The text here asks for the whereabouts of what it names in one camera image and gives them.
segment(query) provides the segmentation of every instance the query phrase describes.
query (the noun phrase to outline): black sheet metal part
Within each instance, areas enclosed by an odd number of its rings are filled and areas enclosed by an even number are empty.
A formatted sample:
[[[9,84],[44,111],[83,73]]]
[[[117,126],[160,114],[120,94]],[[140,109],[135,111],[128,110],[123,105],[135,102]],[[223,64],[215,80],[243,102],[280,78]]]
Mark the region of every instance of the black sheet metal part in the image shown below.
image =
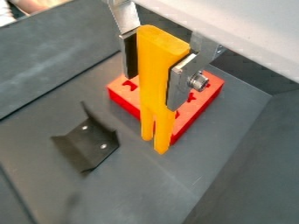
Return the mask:
[[[51,139],[72,166],[85,175],[92,172],[119,147],[117,132],[111,130],[89,111],[81,107],[88,119],[65,135]]]

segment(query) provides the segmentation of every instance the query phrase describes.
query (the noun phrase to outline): screw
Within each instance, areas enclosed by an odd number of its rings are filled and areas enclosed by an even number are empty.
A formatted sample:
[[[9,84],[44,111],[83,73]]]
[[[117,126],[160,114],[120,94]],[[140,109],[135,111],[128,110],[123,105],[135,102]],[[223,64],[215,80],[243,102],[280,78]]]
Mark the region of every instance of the screw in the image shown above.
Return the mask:
[[[104,150],[107,147],[108,147],[108,145],[107,145],[105,143],[103,143],[103,144],[99,146],[99,148],[100,148],[101,150]]]
[[[199,71],[189,79],[189,87],[201,92],[210,83],[210,79]]]

